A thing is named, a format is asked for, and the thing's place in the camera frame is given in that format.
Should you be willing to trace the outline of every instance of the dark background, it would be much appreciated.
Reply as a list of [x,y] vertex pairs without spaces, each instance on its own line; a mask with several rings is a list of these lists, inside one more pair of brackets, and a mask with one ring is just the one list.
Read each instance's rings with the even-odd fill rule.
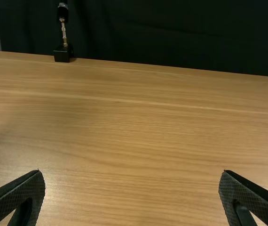
[[[4,51],[51,55],[59,0],[0,0]],[[268,76],[268,1],[70,0],[75,57]]]

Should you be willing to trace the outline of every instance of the black stand base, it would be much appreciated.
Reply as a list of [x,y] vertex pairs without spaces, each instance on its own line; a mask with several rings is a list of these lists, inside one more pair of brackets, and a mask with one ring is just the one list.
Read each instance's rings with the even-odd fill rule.
[[70,58],[72,57],[73,57],[73,47],[71,44],[68,44],[68,47],[60,45],[54,50],[54,58],[56,62],[69,63]]

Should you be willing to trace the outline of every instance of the wooden table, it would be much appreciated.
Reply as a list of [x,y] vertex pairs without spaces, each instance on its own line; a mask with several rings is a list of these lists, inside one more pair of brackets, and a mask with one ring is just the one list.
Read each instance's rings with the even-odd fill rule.
[[268,77],[0,52],[0,186],[38,226],[226,226],[224,169],[268,189]]

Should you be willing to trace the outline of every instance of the wooden tabletop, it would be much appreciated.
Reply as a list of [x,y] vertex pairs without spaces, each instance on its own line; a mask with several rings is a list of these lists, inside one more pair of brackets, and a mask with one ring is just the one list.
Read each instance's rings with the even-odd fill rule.
[[0,186],[35,169],[38,226],[226,226],[224,169],[268,189],[268,77],[0,52]]

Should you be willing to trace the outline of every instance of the black clamp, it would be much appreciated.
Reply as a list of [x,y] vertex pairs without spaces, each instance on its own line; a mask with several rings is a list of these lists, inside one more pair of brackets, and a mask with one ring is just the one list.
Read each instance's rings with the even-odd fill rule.
[[57,9],[57,20],[61,23],[61,30],[63,35],[63,44],[59,45],[54,50],[54,58],[56,62],[70,62],[70,58],[73,57],[73,47],[67,41],[66,37],[66,23],[68,22],[68,5],[67,1],[60,2]]

